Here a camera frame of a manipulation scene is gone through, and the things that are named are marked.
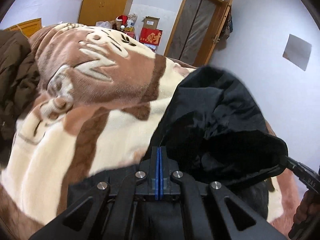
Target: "open door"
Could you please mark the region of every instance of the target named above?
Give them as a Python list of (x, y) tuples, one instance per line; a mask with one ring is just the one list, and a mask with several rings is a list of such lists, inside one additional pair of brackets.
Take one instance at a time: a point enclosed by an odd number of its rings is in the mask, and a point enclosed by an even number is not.
[(223, 25), (227, 19), (227, 15), (230, 11), (231, 3), (232, 0), (224, 0), (221, 5), (216, 7), (207, 33), (203, 39), (200, 50), (194, 62), (194, 66), (200, 67), (209, 62), (214, 47), (218, 42)]

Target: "gray square on wall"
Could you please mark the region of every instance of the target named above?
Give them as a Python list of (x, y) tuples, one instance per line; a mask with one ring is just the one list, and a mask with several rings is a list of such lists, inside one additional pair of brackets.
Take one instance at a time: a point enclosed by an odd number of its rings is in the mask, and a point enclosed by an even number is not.
[(312, 45), (292, 34), (289, 35), (283, 57), (306, 71), (311, 54)]

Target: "blue strip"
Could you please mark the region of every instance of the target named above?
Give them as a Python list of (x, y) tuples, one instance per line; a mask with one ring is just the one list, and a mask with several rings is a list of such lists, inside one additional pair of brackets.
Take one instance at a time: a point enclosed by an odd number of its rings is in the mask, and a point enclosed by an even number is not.
[(159, 148), (157, 148), (157, 163), (156, 163), (156, 188), (155, 188), (155, 199), (159, 200)]
[(162, 150), (159, 150), (159, 169), (160, 169), (160, 199), (163, 198), (163, 171), (162, 171)]

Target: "white plastic bag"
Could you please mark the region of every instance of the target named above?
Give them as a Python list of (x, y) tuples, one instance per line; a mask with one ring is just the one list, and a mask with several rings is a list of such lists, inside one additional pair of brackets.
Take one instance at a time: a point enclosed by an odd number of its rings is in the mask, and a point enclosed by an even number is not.
[(96, 26), (107, 28), (107, 29), (112, 29), (112, 25), (110, 22), (96, 22)]

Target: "wooden headboard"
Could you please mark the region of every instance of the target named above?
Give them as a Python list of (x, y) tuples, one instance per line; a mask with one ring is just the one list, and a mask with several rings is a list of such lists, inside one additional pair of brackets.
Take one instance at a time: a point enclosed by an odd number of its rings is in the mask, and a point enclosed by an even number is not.
[(39, 31), (42, 28), (41, 18), (26, 21), (23, 23), (18, 23), (9, 28), (6, 28), (5, 31), (22, 31), (22, 33), (30, 38), (34, 33)]

